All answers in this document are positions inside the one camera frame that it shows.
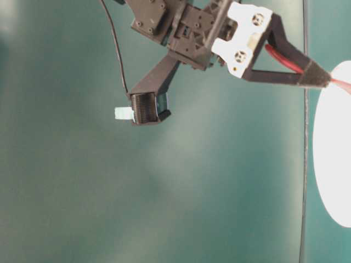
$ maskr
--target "black cable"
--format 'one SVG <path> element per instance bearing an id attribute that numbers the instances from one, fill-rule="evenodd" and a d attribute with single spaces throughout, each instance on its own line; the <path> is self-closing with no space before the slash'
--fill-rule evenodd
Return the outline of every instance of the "black cable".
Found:
<path id="1" fill-rule="evenodd" d="M 123 87 L 126 91 L 126 94 L 128 93 L 128 89 L 127 89 L 127 83 L 126 83 L 126 78 L 124 76 L 124 68 L 123 68 L 123 61 L 122 61 L 122 56 L 121 56 L 121 51 L 120 51 L 120 46 L 118 45 L 118 40 L 117 40 L 117 34 L 116 34 L 116 30 L 115 30 L 115 25 L 114 22 L 112 20 L 112 17 L 110 15 L 109 10 L 106 7 L 106 4 L 104 2 L 104 0 L 100 0 L 101 5 L 103 6 L 103 8 L 105 9 L 107 18 L 109 19 L 110 25 L 111 25 L 111 31 L 112 31 L 112 36 L 114 37 L 114 41 L 115 41 L 115 47 L 116 47 L 116 54 L 118 57 L 118 61 L 120 62 L 120 69 L 121 69 L 121 78 L 122 78 L 122 84 Z"/>

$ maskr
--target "green background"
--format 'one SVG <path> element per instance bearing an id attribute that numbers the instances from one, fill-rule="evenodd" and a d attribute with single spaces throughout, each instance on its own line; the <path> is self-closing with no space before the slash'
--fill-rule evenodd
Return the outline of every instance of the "green background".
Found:
<path id="1" fill-rule="evenodd" d="M 309 0 L 309 54 L 329 71 L 351 60 L 350 1 Z M 351 229 L 332 220 L 320 198 L 313 169 L 312 134 L 319 92 L 309 92 L 309 161 L 304 262 L 350 262 Z"/>
<path id="2" fill-rule="evenodd" d="M 128 7 L 106 3 L 132 87 L 167 50 L 129 28 Z M 302 1 L 244 3 L 280 14 L 303 49 Z M 328 14 L 324 33 L 341 39 L 334 20 L 348 12 L 323 4 L 314 16 Z M 311 55 L 332 68 L 348 45 L 328 64 L 334 42 L 322 34 L 315 47 L 320 31 L 311 26 Z M 266 54 L 257 67 L 282 70 Z M 304 91 L 181 65 L 169 96 L 161 125 L 115 121 L 128 101 L 99 1 L 0 0 L 1 262 L 298 262 Z M 330 262 L 316 239 L 346 230 L 318 198 L 310 171 L 305 258 Z M 346 250 L 331 258 L 347 262 Z"/>

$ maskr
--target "white circle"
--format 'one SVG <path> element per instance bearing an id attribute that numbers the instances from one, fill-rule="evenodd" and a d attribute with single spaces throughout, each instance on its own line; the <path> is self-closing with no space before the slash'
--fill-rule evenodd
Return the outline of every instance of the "white circle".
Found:
<path id="1" fill-rule="evenodd" d="M 331 73 L 351 83 L 351 61 Z M 319 97 L 313 132 L 317 186 L 324 206 L 335 222 L 351 227 L 351 95 L 330 84 Z"/>

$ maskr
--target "small white object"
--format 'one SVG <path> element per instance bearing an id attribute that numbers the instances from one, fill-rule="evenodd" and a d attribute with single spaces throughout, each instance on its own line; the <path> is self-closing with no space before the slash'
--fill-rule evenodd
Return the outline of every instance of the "small white object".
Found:
<path id="1" fill-rule="evenodd" d="M 339 64 L 332 77 L 351 83 L 351 61 Z M 330 84 L 319 97 L 313 132 L 318 190 L 335 222 L 351 227 L 351 95 Z"/>
<path id="2" fill-rule="evenodd" d="M 115 108 L 116 119 L 132 119 L 134 122 L 134 111 L 131 107 L 118 107 Z"/>
<path id="3" fill-rule="evenodd" d="M 233 76 L 242 77 L 262 34 L 267 30 L 272 14 L 273 12 L 265 7 L 236 2 L 231 4 L 228 18 L 237 22 L 237 29 L 230 41 L 217 38 L 213 43 L 212 52 L 227 63 Z"/>

